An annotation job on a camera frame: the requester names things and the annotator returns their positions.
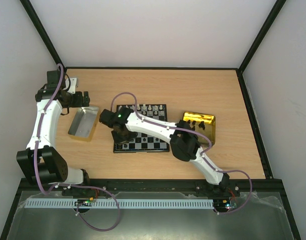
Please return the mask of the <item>silver gold tin lid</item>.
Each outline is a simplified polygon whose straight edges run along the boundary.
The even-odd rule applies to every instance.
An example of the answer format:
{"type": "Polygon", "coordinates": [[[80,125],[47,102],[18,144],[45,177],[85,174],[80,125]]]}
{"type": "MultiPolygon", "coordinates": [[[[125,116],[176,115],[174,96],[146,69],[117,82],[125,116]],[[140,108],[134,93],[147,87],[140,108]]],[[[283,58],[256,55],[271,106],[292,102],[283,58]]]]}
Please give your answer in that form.
{"type": "Polygon", "coordinates": [[[68,136],[74,140],[90,142],[99,122],[98,106],[79,107],[71,122],[68,136]]]}

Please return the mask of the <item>gold tin with black pieces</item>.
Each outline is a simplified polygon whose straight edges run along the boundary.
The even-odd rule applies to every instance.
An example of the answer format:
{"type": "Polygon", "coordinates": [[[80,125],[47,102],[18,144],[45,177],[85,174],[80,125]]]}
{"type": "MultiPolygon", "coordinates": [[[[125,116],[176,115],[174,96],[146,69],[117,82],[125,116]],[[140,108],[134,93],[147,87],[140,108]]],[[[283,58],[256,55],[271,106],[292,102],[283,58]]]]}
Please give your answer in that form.
{"type": "Polygon", "coordinates": [[[185,111],[182,119],[187,122],[192,130],[206,136],[211,145],[216,143],[216,117],[214,115],[185,111]]]}

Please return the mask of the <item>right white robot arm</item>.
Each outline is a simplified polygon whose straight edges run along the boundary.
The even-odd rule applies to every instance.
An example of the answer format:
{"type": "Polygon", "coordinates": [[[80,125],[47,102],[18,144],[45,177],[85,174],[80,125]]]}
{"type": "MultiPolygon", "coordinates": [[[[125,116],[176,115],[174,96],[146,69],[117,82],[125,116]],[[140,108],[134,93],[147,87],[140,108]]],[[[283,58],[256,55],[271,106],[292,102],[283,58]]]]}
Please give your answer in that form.
{"type": "Polygon", "coordinates": [[[207,156],[198,136],[184,120],[166,122],[139,114],[130,108],[122,107],[113,112],[104,109],[99,122],[112,129],[111,134],[116,144],[129,142],[138,133],[163,140],[170,145],[173,156],[183,162],[192,163],[211,185],[211,191],[222,196],[229,189],[229,175],[207,156]]]}

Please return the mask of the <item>black silver chess board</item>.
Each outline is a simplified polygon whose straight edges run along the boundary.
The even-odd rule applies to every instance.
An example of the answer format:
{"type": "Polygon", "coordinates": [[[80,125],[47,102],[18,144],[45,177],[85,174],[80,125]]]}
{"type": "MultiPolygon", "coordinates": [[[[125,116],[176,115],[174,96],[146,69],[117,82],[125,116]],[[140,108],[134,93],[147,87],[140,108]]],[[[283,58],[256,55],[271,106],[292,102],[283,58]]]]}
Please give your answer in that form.
{"type": "MultiPolygon", "coordinates": [[[[138,104],[136,110],[139,114],[160,121],[168,121],[166,104],[138,104]]],[[[134,139],[113,145],[113,153],[158,153],[169,152],[170,146],[157,137],[137,132],[134,139]]]]}

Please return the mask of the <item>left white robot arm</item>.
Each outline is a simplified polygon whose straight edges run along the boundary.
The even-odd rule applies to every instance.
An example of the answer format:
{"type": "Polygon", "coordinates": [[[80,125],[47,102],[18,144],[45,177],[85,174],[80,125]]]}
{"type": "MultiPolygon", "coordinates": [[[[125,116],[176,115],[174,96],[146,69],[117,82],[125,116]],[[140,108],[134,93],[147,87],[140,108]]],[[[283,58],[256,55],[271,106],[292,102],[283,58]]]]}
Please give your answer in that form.
{"type": "Polygon", "coordinates": [[[16,161],[31,185],[64,183],[88,185],[86,170],[69,167],[56,150],[56,135],[63,109],[89,107],[87,91],[76,91],[76,84],[61,68],[46,73],[47,82],[35,94],[37,114],[32,136],[16,161]]]}

